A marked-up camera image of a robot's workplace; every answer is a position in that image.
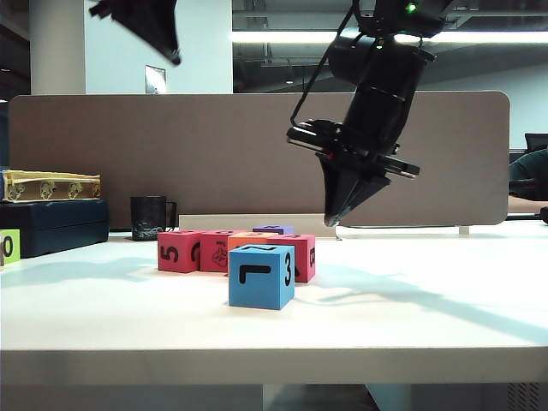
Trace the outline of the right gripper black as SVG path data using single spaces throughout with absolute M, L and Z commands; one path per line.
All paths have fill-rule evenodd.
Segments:
M 407 178 L 419 175 L 418 165 L 396 158 L 397 141 L 413 96 L 358 90 L 343 121 L 319 121 L 327 227 L 338 225 L 357 206 L 390 185 L 388 174 Z

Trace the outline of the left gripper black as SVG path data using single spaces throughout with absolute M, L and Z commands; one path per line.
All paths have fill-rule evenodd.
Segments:
M 181 59 L 176 33 L 176 0 L 99 0 L 90 9 L 91 17 L 107 17 L 155 48 L 173 65 Z

